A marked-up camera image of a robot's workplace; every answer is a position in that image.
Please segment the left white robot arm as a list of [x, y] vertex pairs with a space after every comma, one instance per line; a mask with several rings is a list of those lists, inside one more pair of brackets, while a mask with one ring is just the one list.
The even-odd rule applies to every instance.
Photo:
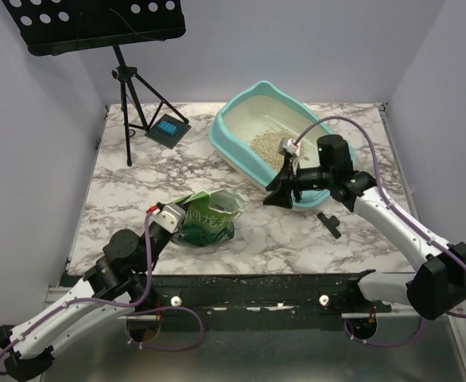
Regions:
[[146, 219], [145, 231], [116, 232], [103, 256], [75, 286], [50, 307], [20, 325], [0, 326], [0, 376], [29, 381], [47, 371], [60, 345], [90, 329], [97, 314], [149, 313], [155, 303], [151, 291], [153, 269], [170, 240], [181, 230], [175, 220]]

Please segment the black bag clip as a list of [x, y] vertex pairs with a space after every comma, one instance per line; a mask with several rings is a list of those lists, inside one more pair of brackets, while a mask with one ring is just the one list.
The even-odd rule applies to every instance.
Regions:
[[322, 212], [319, 212], [316, 216], [335, 239], [339, 239], [342, 236], [341, 232], [338, 229], [338, 227], [340, 226], [340, 221], [336, 216], [331, 215], [330, 217], [327, 217]]

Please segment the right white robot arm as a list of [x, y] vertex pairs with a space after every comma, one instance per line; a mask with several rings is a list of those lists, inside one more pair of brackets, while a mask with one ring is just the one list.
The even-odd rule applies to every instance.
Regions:
[[377, 228], [414, 269], [412, 274], [368, 271], [360, 276], [357, 285], [344, 292], [350, 310], [360, 312], [377, 301], [396, 302], [434, 320], [466, 300], [466, 244], [451, 245], [383, 197], [369, 173], [354, 169], [341, 136], [318, 138], [318, 167], [301, 168], [300, 148], [291, 138], [282, 139], [279, 152], [283, 166], [266, 187], [264, 205], [290, 209], [304, 191], [327, 190], [335, 201]]

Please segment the green litter bag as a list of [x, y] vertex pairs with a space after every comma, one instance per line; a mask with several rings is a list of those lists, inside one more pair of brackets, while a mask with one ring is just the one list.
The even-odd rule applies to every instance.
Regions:
[[186, 211], [180, 231], [172, 238], [178, 245], [204, 248], [224, 244], [235, 236], [235, 219], [247, 199], [229, 189], [200, 191], [175, 201]]

